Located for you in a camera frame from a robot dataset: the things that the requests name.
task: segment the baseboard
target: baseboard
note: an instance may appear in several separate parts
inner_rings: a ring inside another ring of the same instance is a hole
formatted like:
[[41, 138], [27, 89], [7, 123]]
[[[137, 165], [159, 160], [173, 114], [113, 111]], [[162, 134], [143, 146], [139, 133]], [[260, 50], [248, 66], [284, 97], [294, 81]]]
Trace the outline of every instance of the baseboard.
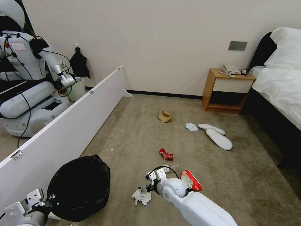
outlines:
[[170, 93], [157, 93], [157, 92], [147, 92], [147, 91], [137, 91], [137, 90], [126, 90], [131, 94], [145, 94], [145, 95], [154, 95], [154, 96], [167, 96], [167, 97], [181, 97], [188, 99], [198, 99], [201, 100], [203, 96], [196, 95], [185, 95], [185, 94], [170, 94]]
[[86, 90], [91, 90], [93, 87], [92, 86], [85, 86]]

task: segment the black headboard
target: black headboard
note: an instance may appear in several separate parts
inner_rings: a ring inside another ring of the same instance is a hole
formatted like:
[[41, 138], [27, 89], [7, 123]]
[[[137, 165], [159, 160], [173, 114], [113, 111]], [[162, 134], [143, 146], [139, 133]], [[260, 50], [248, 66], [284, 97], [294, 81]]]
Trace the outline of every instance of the black headboard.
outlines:
[[267, 33], [259, 42], [254, 56], [251, 60], [248, 71], [255, 66], [263, 66], [272, 53], [277, 49], [277, 45], [270, 38], [272, 32]]

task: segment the white pillow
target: white pillow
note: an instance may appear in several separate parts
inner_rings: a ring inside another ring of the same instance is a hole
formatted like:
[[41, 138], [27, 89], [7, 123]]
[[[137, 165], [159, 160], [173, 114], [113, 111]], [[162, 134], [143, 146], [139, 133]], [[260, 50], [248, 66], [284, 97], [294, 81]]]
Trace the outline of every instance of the white pillow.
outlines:
[[301, 70], [301, 30], [279, 27], [271, 34], [277, 49], [264, 63], [267, 68]]

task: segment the telephone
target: telephone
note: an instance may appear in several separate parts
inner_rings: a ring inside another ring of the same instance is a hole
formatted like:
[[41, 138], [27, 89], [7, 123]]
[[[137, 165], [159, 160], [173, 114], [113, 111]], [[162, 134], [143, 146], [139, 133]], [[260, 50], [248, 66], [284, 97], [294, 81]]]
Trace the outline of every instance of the telephone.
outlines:
[[220, 73], [229, 75], [230, 77], [235, 77], [235, 75], [240, 75], [240, 71], [235, 66], [228, 66], [222, 64], [220, 67]]

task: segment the white trash bin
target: white trash bin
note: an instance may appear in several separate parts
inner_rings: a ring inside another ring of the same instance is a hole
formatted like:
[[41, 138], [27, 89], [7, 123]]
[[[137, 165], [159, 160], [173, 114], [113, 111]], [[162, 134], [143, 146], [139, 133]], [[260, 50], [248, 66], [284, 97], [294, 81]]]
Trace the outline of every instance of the white trash bin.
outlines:
[[80, 77], [75, 77], [75, 80], [77, 83], [75, 83], [72, 86], [72, 91], [71, 87], [67, 88], [67, 92], [70, 94], [68, 95], [70, 97], [71, 101], [77, 101], [78, 99], [80, 99], [83, 95], [86, 94], [86, 90], [85, 90], [85, 86], [84, 86], [84, 79], [80, 78]]

